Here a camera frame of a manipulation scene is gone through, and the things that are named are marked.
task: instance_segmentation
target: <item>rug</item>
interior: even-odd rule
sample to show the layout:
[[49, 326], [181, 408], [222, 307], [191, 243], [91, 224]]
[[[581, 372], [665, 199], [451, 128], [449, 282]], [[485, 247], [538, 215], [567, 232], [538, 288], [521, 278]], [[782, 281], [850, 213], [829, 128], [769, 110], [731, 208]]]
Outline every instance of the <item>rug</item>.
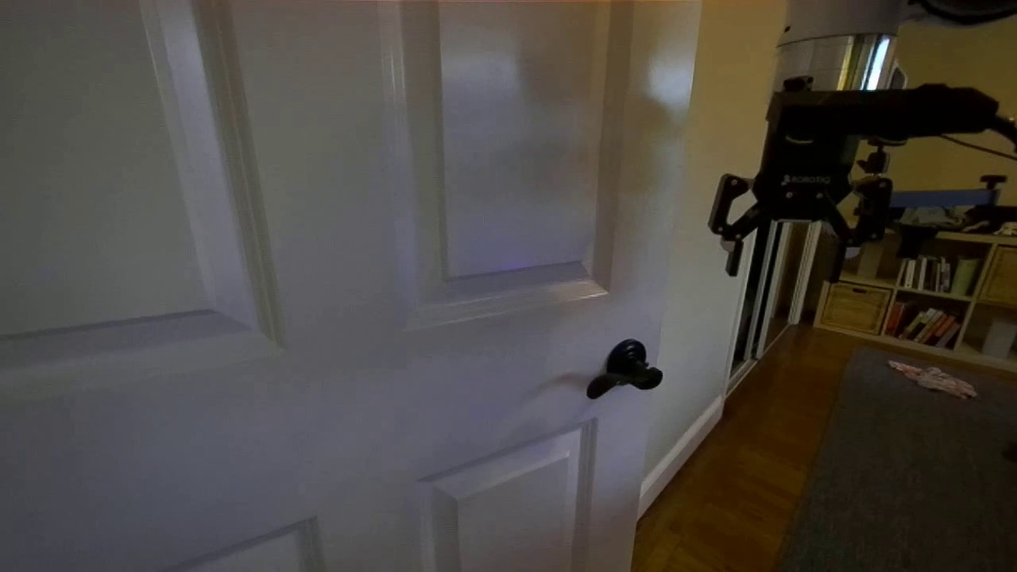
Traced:
[[1017, 569], [1017, 386], [970, 380], [962, 403], [859, 353], [778, 569]]

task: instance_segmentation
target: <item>door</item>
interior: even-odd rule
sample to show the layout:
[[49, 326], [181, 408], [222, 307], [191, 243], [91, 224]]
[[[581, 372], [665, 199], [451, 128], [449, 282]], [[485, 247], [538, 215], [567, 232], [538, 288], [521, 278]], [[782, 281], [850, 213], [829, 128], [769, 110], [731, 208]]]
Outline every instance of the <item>door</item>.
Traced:
[[736, 323], [736, 346], [731, 363], [731, 390], [748, 378], [788, 326], [790, 285], [796, 269], [796, 224], [773, 224], [756, 232], [748, 293]]
[[625, 569], [691, 16], [7, 0], [0, 569]]

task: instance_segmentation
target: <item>hardwood floor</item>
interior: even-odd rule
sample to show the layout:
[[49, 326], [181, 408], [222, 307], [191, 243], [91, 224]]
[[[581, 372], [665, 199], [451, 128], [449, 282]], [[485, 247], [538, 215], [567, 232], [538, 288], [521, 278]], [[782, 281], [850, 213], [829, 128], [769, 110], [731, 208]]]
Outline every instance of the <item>hardwood floor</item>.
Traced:
[[[818, 452], [842, 370], [859, 346], [867, 342], [822, 332], [788, 332], [727, 400], [719, 429], [638, 520], [633, 569], [773, 569]], [[1013, 378], [948, 367], [956, 375]]]

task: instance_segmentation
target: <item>wall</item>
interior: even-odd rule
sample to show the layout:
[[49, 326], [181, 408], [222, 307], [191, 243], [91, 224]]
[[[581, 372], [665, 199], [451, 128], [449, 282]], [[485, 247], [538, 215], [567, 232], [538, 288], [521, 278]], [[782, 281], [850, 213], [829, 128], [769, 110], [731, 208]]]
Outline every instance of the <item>wall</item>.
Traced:
[[[900, 32], [897, 56], [919, 83], [975, 85], [994, 94], [1004, 115], [1017, 115], [1017, 23], [994, 23], [980, 29], [953, 29], [939, 23], [911, 23]], [[990, 149], [1010, 149], [1001, 137], [962, 137]], [[981, 156], [971, 149], [949, 146], [945, 141], [911, 141], [904, 149], [891, 151], [891, 179], [903, 192], [960, 192], [980, 188], [981, 174], [1006, 174], [1010, 185], [1001, 204], [1017, 204], [1017, 162]]]
[[682, 149], [674, 151], [682, 185], [662, 346], [668, 380], [657, 390], [646, 495], [670, 480], [689, 453], [689, 436], [705, 429], [695, 418], [716, 414], [707, 408], [727, 390], [743, 282], [722, 273], [705, 219], [716, 181], [759, 166], [782, 10], [782, 0], [703, 2], [691, 107]]

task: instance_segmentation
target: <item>door handle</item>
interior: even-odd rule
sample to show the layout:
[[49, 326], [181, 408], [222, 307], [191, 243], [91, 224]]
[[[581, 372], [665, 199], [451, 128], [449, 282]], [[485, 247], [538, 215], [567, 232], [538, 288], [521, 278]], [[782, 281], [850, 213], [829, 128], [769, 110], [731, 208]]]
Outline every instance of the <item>door handle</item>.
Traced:
[[638, 341], [624, 341], [609, 349], [603, 372], [585, 388], [591, 400], [603, 397], [614, 386], [633, 386], [651, 390], [665, 380], [665, 372], [646, 363]]

